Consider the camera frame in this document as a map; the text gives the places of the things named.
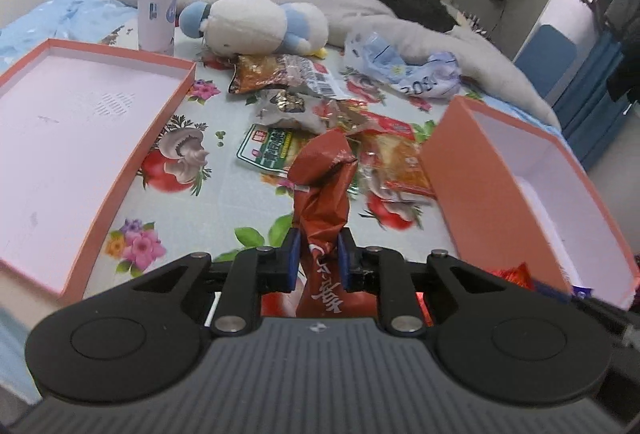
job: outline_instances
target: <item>plastic bag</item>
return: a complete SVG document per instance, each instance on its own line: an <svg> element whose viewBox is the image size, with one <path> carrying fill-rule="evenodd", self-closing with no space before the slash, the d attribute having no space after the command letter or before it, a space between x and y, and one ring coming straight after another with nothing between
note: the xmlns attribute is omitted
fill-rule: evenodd
<svg viewBox="0 0 640 434"><path fill-rule="evenodd" d="M344 65L372 79L386 83L405 95L450 99L460 90L460 67L449 52L430 55L422 66L409 66L377 33L347 35Z"/></svg>

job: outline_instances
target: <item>printed tomato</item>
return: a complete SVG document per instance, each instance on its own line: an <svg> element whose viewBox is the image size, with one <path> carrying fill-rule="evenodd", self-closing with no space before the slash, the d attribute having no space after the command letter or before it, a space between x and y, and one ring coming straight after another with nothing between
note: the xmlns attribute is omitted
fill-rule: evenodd
<svg viewBox="0 0 640 434"><path fill-rule="evenodd" d="M162 156L158 149L154 149L146 155L142 162L142 173L144 182L147 185L158 189L161 192L180 192L193 185L192 183L179 183L173 174L164 171L165 164L177 163L178 160Z"/></svg>

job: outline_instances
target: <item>crumpled wrapper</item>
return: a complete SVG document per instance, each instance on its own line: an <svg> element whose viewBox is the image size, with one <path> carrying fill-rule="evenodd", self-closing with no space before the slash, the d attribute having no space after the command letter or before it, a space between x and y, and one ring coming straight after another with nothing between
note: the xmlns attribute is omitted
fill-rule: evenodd
<svg viewBox="0 0 640 434"><path fill-rule="evenodd" d="M308 245L308 250L303 245L300 259L307 280L298 317L376 315L375 297L345 292L338 271L338 234L349 216L347 189L357 165L345 136L332 130L306 144L289 169L289 181L299 186L293 225L300 228Z"/></svg>

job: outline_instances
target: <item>snack package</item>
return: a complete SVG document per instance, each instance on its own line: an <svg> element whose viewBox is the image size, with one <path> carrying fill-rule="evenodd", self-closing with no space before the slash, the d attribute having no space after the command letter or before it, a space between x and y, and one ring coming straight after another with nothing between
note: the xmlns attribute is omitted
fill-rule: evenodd
<svg viewBox="0 0 640 434"><path fill-rule="evenodd" d="M249 165L277 176L287 177L289 168L314 135L299 129L278 129L254 124L240 144L236 157ZM360 143L348 138L351 154L360 154ZM349 186L351 194L358 193L358 180L353 178Z"/></svg>
<svg viewBox="0 0 640 434"><path fill-rule="evenodd" d="M510 283L517 284L523 288L534 290L533 280L527 268L527 263L522 263L515 268L509 268L508 270L489 270L489 273L509 281Z"/></svg>
<svg viewBox="0 0 640 434"><path fill-rule="evenodd" d="M284 89L266 89L258 97L255 122L266 127L303 129L321 135L331 101Z"/></svg>
<svg viewBox="0 0 640 434"><path fill-rule="evenodd" d="M370 111L360 110L358 112L369 121L367 134L384 133L398 135L398 137L406 138L409 141L415 140L414 129L406 122L384 117Z"/></svg>
<svg viewBox="0 0 640 434"><path fill-rule="evenodd" d="M311 140L289 169L289 181L307 186L294 193L294 226L308 244L300 260L306 275L296 316L343 318L375 316L376 298L365 292L347 293L337 262L338 233L347 223L347 189L357 160L347 138L335 129Z"/></svg>
<svg viewBox="0 0 640 434"><path fill-rule="evenodd" d="M449 52L430 55L422 66L409 66L385 39L352 31L344 43L344 65L405 95L450 99L460 90L460 66Z"/></svg>
<svg viewBox="0 0 640 434"><path fill-rule="evenodd" d="M349 98L322 64L308 58L298 55L239 55L229 93L251 93L264 88L295 88L310 95Z"/></svg>
<svg viewBox="0 0 640 434"><path fill-rule="evenodd" d="M398 192L401 201L415 201L412 195L435 198L414 141L392 133L368 136L363 140L361 157L367 167L377 170L382 186Z"/></svg>
<svg viewBox="0 0 640 434"><path fill-rule="evenodd" d="M300 57L296 55L239 55L229 93L251 93L267 87L302 85Z"/></svg>
<svg viewBox="0 0 640 434"><path fill-rule="evenodd" d="M358 164L358 187L363 194L372 192L383 202L411 204L431 203L430 197L389 189L380 179L378 169L364 165L362 160Z"/></svg>
<svg viewBox="0 0 640 434"><path fill-rule="evenodd" d="M354 110L347 101L332 101L325 104L324 109L327 126L338 129L344 135L355 135L371 127L371 120Z"/></svg>

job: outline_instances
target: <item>plush toy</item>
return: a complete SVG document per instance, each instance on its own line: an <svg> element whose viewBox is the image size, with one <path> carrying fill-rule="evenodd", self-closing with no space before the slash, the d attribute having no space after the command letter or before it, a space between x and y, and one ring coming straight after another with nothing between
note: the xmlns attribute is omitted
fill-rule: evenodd
<svg viewBox="0 0 640 434"><path fill-rule="evenodd" d="M195 2L182 11L179 23L186 36L204 37L220 56L315 55L329 34L326 17L315 5L270 0Z"/></svg>

